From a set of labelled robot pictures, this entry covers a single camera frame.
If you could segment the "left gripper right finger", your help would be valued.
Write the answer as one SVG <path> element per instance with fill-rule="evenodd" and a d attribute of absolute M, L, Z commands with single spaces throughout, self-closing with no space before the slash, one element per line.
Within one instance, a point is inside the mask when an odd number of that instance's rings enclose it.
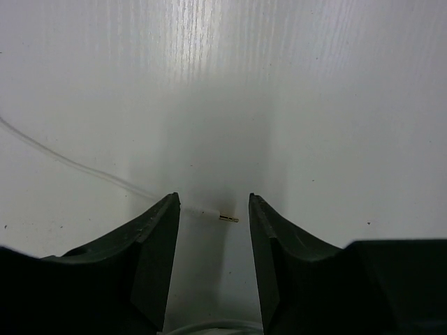
<path fill-rule="evenodd" d="M 266 334 L 446 333 L 445 240 L 338 248 L 255 194 L 249 226 Z"/>

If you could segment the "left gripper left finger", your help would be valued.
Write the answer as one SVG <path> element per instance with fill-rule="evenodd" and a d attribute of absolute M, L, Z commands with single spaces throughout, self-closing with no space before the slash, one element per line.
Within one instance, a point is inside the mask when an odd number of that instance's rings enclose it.
<path fill-rule="evenodd" d="M 164 326 L 179 195 L 61 256 L 1 249 L 2 334 L 157 334 Z"/>

